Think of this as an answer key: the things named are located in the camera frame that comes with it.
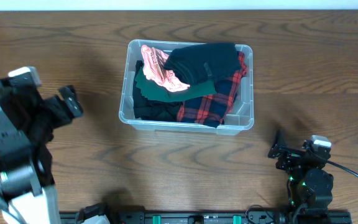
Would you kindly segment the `red navy plaid garment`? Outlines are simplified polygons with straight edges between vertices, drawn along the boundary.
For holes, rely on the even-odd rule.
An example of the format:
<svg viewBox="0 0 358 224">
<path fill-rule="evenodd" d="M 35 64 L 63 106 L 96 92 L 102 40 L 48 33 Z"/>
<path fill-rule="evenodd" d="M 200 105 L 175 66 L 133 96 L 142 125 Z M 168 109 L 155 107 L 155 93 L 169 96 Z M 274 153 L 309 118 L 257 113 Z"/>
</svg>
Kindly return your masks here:
<svg viewBox="0 0 358 224">
<path fill-rule="evenodd" d="M 180 123 L 198 123 L 212 128 L 224 124 L 224 119 L 234 107 L 241 80 L 247 73 L 245 54 L 237 51 L 241 68 L 231 76 L 215 83 L 216 94 L 201 96 L 183 102 L 177 114 Z"/>
</svg>

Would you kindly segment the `black garment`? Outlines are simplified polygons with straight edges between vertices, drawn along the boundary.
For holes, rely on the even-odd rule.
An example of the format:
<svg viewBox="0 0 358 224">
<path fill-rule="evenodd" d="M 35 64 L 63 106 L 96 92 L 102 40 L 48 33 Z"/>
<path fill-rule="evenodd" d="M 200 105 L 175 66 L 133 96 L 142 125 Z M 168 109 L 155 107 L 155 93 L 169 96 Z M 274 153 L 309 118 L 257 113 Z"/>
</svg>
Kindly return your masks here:
<svg viewBox="0 0 358 224">
<path fill-rule="evenodd" d="M 176 122 L 177 113 L 182 105 L 182 102 L 162 102 L 149 100 L 144 97 L 137 87 L 138 81 L 136 78 L 140 78 L 143 75 L 143 65 L 141 60 L 138 60 L 135 65 L 135 77 L 132 87 L 132 97 L 134 101 L 134 115 L 135 118 L 141 118 L 143 120 L 150 121 L 167 121 Z"/>
</svg>

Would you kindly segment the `pink printed t-shirt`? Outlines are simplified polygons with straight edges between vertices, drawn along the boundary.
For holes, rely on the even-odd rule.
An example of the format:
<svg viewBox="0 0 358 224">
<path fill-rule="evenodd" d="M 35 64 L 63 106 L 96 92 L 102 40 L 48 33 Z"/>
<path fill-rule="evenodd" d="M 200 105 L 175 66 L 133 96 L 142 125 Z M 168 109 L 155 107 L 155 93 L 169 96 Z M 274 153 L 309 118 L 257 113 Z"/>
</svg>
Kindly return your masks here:
<svg viewBox="0 0 358 224">
<path fill-rule="evenodd" d="M 143 72 L 148 80 L 164 87 L 169 92 L 178 92 L 189 89 L 190 85 L 182 83 L 173 70 L 164 69 L 169 55 L 164 51 L 143 45 L 141 53 L 144 60 Z"/>
</svg>

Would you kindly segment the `dark teal garment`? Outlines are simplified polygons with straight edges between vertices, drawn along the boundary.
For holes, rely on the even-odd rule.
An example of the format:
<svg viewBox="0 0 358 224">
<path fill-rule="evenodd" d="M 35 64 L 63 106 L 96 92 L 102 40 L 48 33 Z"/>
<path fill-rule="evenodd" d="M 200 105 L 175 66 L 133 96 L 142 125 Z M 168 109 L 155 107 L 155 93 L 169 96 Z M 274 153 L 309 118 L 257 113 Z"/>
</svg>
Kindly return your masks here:
<svg viewBox="0 0 358 224">
<path fill-rule="evenodd" d="M 199 44 L 173 50 L 164 63 L 185 84 L 225 79 L 241 69 L 233 43 Z"/>
</svg>

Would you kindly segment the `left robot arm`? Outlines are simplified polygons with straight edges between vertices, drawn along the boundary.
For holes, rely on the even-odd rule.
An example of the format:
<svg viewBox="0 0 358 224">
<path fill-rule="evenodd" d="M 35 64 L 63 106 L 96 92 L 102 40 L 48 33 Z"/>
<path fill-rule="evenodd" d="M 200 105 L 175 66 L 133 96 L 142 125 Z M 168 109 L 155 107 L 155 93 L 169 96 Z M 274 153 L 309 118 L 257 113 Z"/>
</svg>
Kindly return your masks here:
<svg viewBox="0 0 358 224">
<path fill-rule="evenodd" d="M 31 78 L 0 79 L 0 210 L 26 223 L 13 200 L 41 196 L 55 184 L 46 145 L 53 131 L 83 115 L 74 86 L 44 99 Z"/>
</svg>

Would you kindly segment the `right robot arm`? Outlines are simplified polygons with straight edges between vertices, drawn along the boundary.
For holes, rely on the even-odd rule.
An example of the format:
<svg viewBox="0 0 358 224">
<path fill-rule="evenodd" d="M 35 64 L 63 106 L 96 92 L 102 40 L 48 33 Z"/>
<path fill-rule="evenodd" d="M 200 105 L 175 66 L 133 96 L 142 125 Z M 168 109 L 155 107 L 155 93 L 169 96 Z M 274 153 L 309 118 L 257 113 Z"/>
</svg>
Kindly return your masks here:
<svg viewBox="0 0 358 224">
<path fill-rule="evenodd" d="M 268 157 L 276 159 L 276 168 L 288 174 L 288 203 L 306 213 L 325 213 L 333 200 L 334 177 L 323 170 L 331 157 L 331 142 L 313 135 L 301 149 L 287 146 L 284 135 L 277 131 Z"/>
</svg>

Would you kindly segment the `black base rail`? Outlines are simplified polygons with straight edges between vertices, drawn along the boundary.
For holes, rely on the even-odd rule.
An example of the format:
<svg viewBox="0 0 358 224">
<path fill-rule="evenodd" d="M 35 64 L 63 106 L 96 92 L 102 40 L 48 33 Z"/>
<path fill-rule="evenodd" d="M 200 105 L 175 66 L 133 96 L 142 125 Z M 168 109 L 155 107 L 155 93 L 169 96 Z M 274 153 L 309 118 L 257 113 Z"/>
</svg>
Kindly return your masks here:
<svg viewBox="0 0 358 224">
<path fill-rule="evenodd" d="M 111 223 L 111 224 L 286 224 L 286 223 L 330 223 L 351 224 L 349 212 L 340 210 L 323 214 L 307 214 L 302 208 L 299 212 L 266 209 L 253 205 L 242 212 L 162 212 L 143 208 L 123 208 L 113 210 L 105 203 L 82 208 L 77 212 L 60 212 L 62 223 Z"/>
</svg>

